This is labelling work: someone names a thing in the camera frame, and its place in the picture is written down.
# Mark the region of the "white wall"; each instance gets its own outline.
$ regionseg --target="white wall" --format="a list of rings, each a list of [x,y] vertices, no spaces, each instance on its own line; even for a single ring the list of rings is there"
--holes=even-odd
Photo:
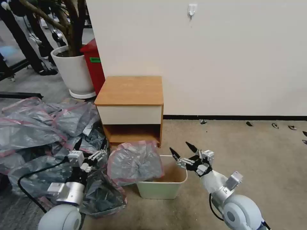
[[[164,114],[307,115],[306,0],[87,5],[105,75],[163,76]]]

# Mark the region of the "green label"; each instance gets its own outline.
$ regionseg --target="green label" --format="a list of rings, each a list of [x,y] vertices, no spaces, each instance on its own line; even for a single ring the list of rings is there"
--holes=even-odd
[[[91,61],[92,63],[101,63],[99,57],[90,57],[90,61]]]

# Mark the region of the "small wooden cabinet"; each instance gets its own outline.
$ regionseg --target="small wooden cabinet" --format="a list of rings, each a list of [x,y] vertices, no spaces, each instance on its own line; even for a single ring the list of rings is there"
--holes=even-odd
[[[143,140],[156,140],[161,146],[161,76],[107,77],[95,104],[111,146]]]

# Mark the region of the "white plant pot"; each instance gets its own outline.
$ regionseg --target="white plant pot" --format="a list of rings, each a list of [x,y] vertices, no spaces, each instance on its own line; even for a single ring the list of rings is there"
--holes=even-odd
[[[54,49],[51,56],[69,89],[70,95],[86,99],[96,95],[94,86],[86,65],[84,55],[78,57],[58,57],[58,53],[68,50],[68,46]]]

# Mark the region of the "wooden cabinet top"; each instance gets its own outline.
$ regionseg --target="wooden cabinet top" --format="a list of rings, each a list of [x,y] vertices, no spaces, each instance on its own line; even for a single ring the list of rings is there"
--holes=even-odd
[[[97,106],[163,105],[161,76],[110,76],[96,100]]]

